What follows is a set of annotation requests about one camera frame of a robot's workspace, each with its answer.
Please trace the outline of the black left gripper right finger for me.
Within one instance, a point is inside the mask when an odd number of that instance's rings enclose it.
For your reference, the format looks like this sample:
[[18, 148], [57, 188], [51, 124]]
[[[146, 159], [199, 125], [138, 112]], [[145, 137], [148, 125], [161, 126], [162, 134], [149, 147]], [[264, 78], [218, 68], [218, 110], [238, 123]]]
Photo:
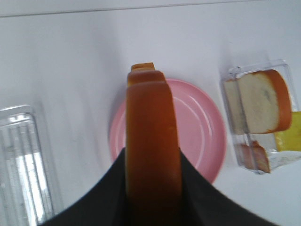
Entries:
[[271, 174], [241, 168], [222, 171], [215, 185], [204, 179], [182, 155], [186, 216], [200, 226], [299, 226], [301, 162]]

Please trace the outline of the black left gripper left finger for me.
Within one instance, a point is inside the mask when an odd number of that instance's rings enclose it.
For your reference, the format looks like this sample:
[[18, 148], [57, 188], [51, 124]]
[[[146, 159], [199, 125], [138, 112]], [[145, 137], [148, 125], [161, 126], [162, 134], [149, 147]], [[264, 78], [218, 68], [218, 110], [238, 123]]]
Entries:
[[97, 184], [44, 226], [129, 226], [125, 148]]

